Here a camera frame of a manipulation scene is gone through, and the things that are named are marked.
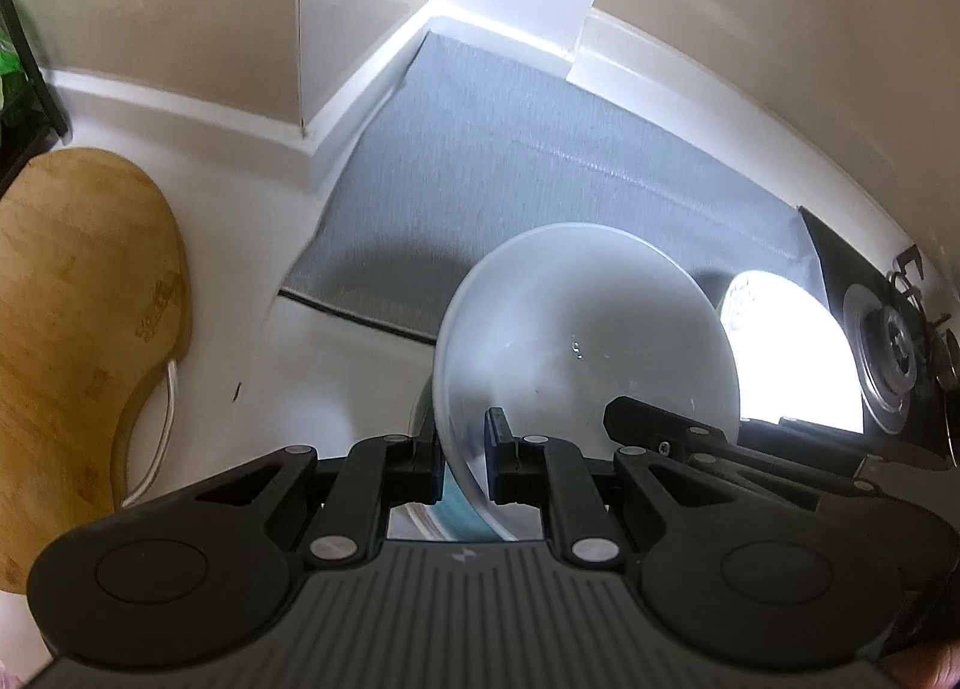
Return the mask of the person's right hand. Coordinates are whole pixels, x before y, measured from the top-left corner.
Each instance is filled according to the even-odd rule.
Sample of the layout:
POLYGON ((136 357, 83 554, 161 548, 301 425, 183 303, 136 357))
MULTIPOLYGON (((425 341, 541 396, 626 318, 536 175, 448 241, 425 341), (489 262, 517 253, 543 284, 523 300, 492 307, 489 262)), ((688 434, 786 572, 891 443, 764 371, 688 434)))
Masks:
POLYGON ((884 660, 885 671, 908 689, 953 689, 960 682, 957 643, 910 648, 884 660))

